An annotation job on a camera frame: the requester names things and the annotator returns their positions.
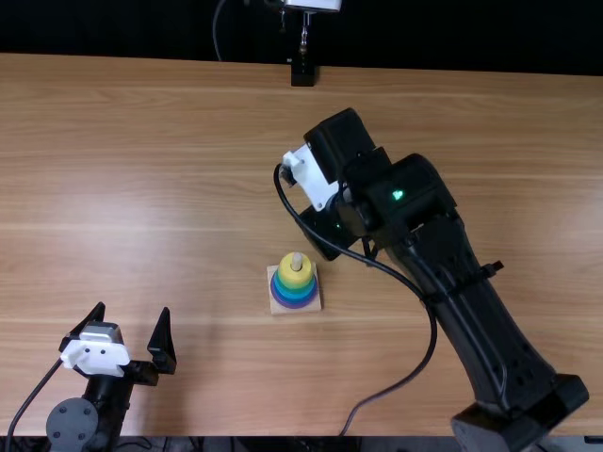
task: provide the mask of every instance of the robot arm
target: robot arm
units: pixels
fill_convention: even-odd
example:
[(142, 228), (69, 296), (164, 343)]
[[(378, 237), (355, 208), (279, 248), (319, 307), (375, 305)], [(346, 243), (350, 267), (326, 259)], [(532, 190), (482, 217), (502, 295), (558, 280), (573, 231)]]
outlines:
[[(474, 390), (475, 403), (451, 421), (465, 450), (518, 452), (588, 400), (582, 380), (557, 374), (518, 329), (488, 281), (502, 264), (480, 266), (427, 159), (411, 154), (392, 164), (352, 109), (304, 138), (282, 165), (312, 203), (301, 220), (342, 248), (374, 242), (371, 257), (385, 250), (421, 289)], [(327, 260), (338, 256), (306, 236)]]
[(120, 327), (104, 321), (105, 305), (96, 307), (61, 341), (66, 368), (88, 379), (81, 397), (62, 401), (51, 411), (46, 434), (51, 451), (108, 452), (120, 438), (135, 384), (156, 386), (159, 374), (173, 374), (170, 310), (164, 308), (147, 349), (151, 362), (130, 360)]

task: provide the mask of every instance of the purple ring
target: purple ring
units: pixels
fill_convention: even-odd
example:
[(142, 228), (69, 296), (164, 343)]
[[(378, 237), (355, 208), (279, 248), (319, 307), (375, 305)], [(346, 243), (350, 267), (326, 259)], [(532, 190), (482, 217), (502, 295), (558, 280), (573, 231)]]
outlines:
[(279, 295), (278, 291), (276, 290), (276, 287), (274, 286), (274, 278), (275, 277), (276, 277), (276, 272), (274, 272), (274, 274), (272, 275), (272, 279), (270, 280), (270, 292), (272, 293), (272, 296), (274, 297), (274, 299), (276, 300), (277, 303), (285, 306), (288, 309), (300, 309), (300, 308), (303, 308), (304, 306), (307, 306), (308, 304), (310, 304), (310, 302), (314, 299), (314, 297), (317, 294), (318, 284), (315, 281), (314, 290), (312, 292), (310, 292), (303, 299), (299, 299), (299, 300), (296, 300), (295, 303), (291, 303)]

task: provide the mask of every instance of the black cable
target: black cable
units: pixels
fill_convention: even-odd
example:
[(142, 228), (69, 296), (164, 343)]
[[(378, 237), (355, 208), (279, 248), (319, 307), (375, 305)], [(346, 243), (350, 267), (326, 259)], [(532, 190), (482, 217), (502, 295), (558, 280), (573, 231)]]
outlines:
[(19, 419), (21, 419), (21, 416), (23, 416), (23, 413), (25, 412), (25, 410), (27, 410), (27, 407), (29, 407), (29, 404), (31, 404), (31, 402), (34, 400), (34, 398), (36, 398), (36, 396), (40, 393), (41, 388), (43, 388), (44, 385), (48, 382), (48, 380), (55, 374), (55, 372), (57, 372), (57, 369), (60, 367), (61, 364), (63, 364), (63, 361), (60, 360), (60, 358), (59, 358), (57, 360), (57, 362), (53, 364), (53, 366), (50, 368), (50, 370), (48, 372), (46, 372), (46, 375), (44, 375), (44, 377), (40, 380), (38, 385), (34, 388), (34, 390), (27, 397), (25, 402), (23, 402), (23, 405), (21, 406), (21, 408), (15, 414), (15, 417), (12, 419), (12, 422), (10, 423), (10, 427), (8, 427), (7, 438), (6, 438), (5, 449), (4, 449), (5, 452), (10, 452), (10, 444), (12, 443), (12, 436), (14, 435), (15, 428), (17, 427), (17, 423), (19, 422)]
[(430, 359), (433, 356), (433, 351), (435, 350), (435, 344), (437, 343), (437, 324), (435, 323), (435, 315), (433, 315), (432, 310), (430, 308), (426, 308), (426, 309), (427, 309), (427, 315), (430, 318), (430, 328), (432, 331), (431, 331), (431, 335), (430, 335), (430, 344), (427, 346), (427, 351), (425, 352), (425, 356), (423, 357), (421, 362), (418, 364), (417, 367), (415, 367), (415, 369), (410, 374), (408, 374), (406, 377), (404, 377), (400, 381), (398, 381), (398, 382), (392, 384), (391, 386), (388, 386), (387, 388), (382, 389), (378, 393), (370, 395), (367, 398), (358, 402), (354, 406), (354, 408), (351, 409), (350, 415), (348, 416), (348, 420), (346, 421), (346, 425), (341, 429), (339, 436), (344, 436), (348, 432), (348, 429), (350, 428), (350, 425), (351, 425), (351, 421), (353, 421), (354, 416), (356, 415), (358, 410), (360, 410), (362, 407), (364, 407), (368, 403), (374, 402), (375, 400), (377, 400), (379, 398), (385, 397), (385, 396), (393, 393), (394, 391), (397, 391), (399, 388), (401, 388), (405, 384), (407, 384), (407, 383), (411, 382), (413, 379), (415, 379), (415, 377), (418, 374), (420, 374), (423, 371), (423, 369), (427, 366), (427, 364), (429, 363)]
[(218, 45), (218, 18), (220, 17), (220, 12), (222, 11), (224, 3), (226, 3), (226, 0), (218, 0), (216, 9), (214, 9), (214, 16), (211, 20), (211, 38), (214, 42), (214, 50), (216, 51), (216, 58), (218, 59), (218, 61), (222, 61), (220, 47)]
[(368, 266), (373, 266), (373, 267), (375, 267), (375, 268), (377, 268), (377, 269), (379, 269), (379, 270), (387, 273), (388, 275), (396, 278), (401, 283), (403, 283), (421, 301), (423, 301), (423, 304), (425, 305), (425, 310), (427, 311), (427, 316), (429, 317), (429, 320), (430, 320), (430, 329), (431, 329), (430, 343), (429, 343), (429, 345), (427, 347), (427, 350), (425, 352), (425, 356), (420, 361), (420, 363), (418, 364), (418, 366), (415, 367), (415, 369), (410, 374), (408, 374), (406, 377), (404, 377), (400, 381), (398, 381), (398, 382), (392, 384), (391, 386), (389, 386), (389, 387), (381, 390), (380, 392), (375, 393), (373, 395), (370, 395), (369, 397), (367, 397), (367, 398), (361, 400), (360, 402), (358, 402), (351, 409), (350, 415), (348, 416), (348, 420), (346, 421), (345, 426), (341, 429), (341, 432), (339, 433), (339, 436), (344, 436), (348, 432), (348, 429), (350, 428), (351, 422), (353, 421), (353, 418), (356, 415), (356, 413), (358, 412), (358, 410), (360, 410), (366, 404), (368, 404), (370, 402), (373, 402), (373, 401), (375, 401), (375, 400), (377, 400), (379, 398), (382, 398), (384, 396), (387, 396), (388, 394), (391, 394), (392, 392), (398, 390), (399, 388), (401, 388), (405, 384), (409, 383), (418, 374), (420, 374), (421, 371), (427, 366), (427, 364), (429, 363), (430, 359), (433, 356), (433, 351), (435, 350), (435, 344), (437, 343), (437, 324), (435, 322), (435, 315), (433, 314), (432, 309), (429, 307), (429, 305), (425, 301), (425, 298), (424, 298), (423, 294), (421, 293), (421, 290), (416, 285), (414, 285), (408, 278), (406, 278), (404, 275), (402, 275), (401, 273), (399, 273), (398, 271), (396, 271), (391, 266), (387, 266), (387, 265), (382, 264), (380, 262), (377, 262), (377, 261), (374, 261), (372, 259), (369, 259), (369, 258), (363, 256), (362, 254), (358, 253), (358, 252), (351, 251), (351, 250), (348, 250), (348, 249), (345, 249), (345, 248), (342, 248), (342, 247), (336, 245), (335, 243), (331, 242), (327, 238), (324, 238), (322, 235), (320, 235), (319, 233), (317, 233), (316, 231), (314, 231), (309, 225), (305, 224), (302, 221), (302, 219), (300, 218), (300, 215), (295, 211), (295, 209), (293, 208), (293, 206), (290, 204), (289, 200), (286, 198), (286, 194), (283, 191), (283, 187), (281, 186), (281, 180), (280, 180), (280, 177), (279, 177), (280, 170), (281, 170), (281, 164), (277, 165), (276, 168), (274, 169), (274, 175), (273, 175), (274, 186), (276, 187), (276, 192), (278, 193), (279, 198), (281, 199), (281, 202), (285, 206), (286, 211), (289, 213), (289, 215), (291, 217), (293, 217), (293, 219), (295, 219), (295, 222), (304, 231), (306, 231), (308, 234), (312, 235), (316, 240), (324, 243), (328, 247), (331, 247), (334, 250), (339, 251), (341, 254), (349, 256), (352, 259), (360, 261), (360, 262), (362, 262), (362, 263), (364, 263), (364, 264), (366, 264)]
[(144, 436), (140, 436), (139, 439), (146, 441), (147, 445), (137, 443), (136, 441), (128, 441), (126, 443), (119, 444), (117, 447), (115, 447), (115, 450), (121, 449), (122, 447), (126, 447), (127, 445), (138, 445), (145, 450), (151, 450), (153, 448), (153, 444), (148, 440), (148, 438), (145, 438)]

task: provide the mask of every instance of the wood grain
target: wood grain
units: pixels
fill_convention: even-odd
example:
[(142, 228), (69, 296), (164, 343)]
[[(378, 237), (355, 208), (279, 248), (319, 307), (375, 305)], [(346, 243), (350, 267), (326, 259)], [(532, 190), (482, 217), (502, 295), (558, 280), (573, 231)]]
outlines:
[[(603, 428), (603, 79), (0, 56), (0, 430), (99, 300), (134, 357), (170, 306), (178, 370), (136, 388), (123, 434), (336, 434), (348, 410), (413, 368), (419, 303), (388, 277), (327, 264), (280, 205), (284, 151), (353, 106), (392, 159), (440, 170), (514, 318), (591, 401), (555, 431)], [(302, 196), (294, 200), (302, 207)], [(274, 317), (266, 266), (318, 260), (325, 309)], [(19, 434), (85, 382), (59, 370)], [(452, 347), (351, 433), (448, 435), (472, 401)]]

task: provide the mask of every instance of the wooden base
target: wooden base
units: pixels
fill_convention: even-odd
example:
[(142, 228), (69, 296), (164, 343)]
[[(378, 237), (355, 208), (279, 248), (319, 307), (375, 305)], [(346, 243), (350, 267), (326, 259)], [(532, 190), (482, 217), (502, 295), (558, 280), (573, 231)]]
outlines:
[(314, 276), (317, 279), (317, 284), (318, 284), (317, 294), (314, 297), (314, 299), (312, 301), (310, 301), (310, 303), (308, 303), (307, 305), (303, 306), (302, 308), (298, 308), (298, 309), (286, 308), (281, 303), (279, 303), (276, 299), (274, 299), (274, 297), (272, 296), (272, 291), (270, 290), (270, 282), (272, 281), (272, 275), (274, 275), (274, 273), (276, 273), (276, 270), (278, 270), (278, 268), (279, 268), (279, 266), (268, 266), (266, 268), (266, 271), (268, 273), (268, 296), (269, 296), (269, 301), (270, 301), (270, 312), (272, 313), (272, 315), (315, 313), (318, 311), (322, 311), (322, 300), (320, 299), (320, 284), (318, 283), (317, 265), (314, 262), (312, 263), (312, 272), (314, 273)]

